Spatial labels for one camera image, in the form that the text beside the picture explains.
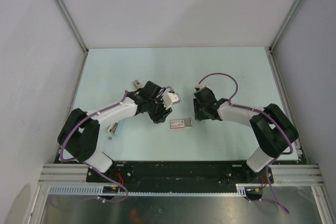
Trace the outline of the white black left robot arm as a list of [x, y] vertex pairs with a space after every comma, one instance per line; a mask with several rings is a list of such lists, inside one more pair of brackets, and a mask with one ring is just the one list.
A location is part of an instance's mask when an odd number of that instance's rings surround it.
[[105, 108], [84, 111], [80, 108], [69, 114], [57, 141], [62, 162], [77, 161], [98, 170], [105, 182], [115, 178], [112, 159], [103, 152], [100, 134], [108, 131], [121, 120], [146, 113], [155, 124], [165, 122], [172, 112], [172, 105], [180, 101], [171, 88], [162, 88], [148, 81], [135, 91], [126, 91], [122, 99]]

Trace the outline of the red staple box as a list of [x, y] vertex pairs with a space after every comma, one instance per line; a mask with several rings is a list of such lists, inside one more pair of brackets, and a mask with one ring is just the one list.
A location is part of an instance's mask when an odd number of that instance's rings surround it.
[[192, 127], [192, 119], [180, 119], [180, 120], [171, 120], [170, 129], [184, 129], [186, 127]]

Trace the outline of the beige black small stapler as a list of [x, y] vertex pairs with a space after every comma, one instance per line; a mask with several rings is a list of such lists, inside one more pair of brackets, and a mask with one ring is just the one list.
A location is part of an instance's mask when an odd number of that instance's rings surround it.
[[137, 89], [142, 89], [143, 88], [143, 85], [142, 85], [142, 83], [139, 80], [135, 80], [133, 83], [134, 83], [134, 86]]

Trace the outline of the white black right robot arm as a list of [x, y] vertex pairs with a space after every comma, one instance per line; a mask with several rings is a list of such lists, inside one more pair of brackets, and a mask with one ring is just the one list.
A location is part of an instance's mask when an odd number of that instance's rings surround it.
[[235, 122], [251, 128], [259, 147], [246, 161], [242, 169], [243, 179], [254, 183], [261, 177], [261, 170], [281, 155], [290, 155], [299, 133], [280, 107], [269, 104], [264, 108], [252, 108], [229, 103], [228, 99], [216, 99], [207, 86], [198, 85], [194, 92], [194, 113], [197, 121], [213, 120]]

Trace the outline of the light blue white stapler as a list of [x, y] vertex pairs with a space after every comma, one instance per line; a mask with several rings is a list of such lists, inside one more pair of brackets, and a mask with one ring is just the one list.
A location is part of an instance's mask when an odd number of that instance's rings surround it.
[[116, 137], [120, 136], [122, 133], [123, 125], [124, 120], [114, 123], [113, 125], [108, 127], [108, 133]]

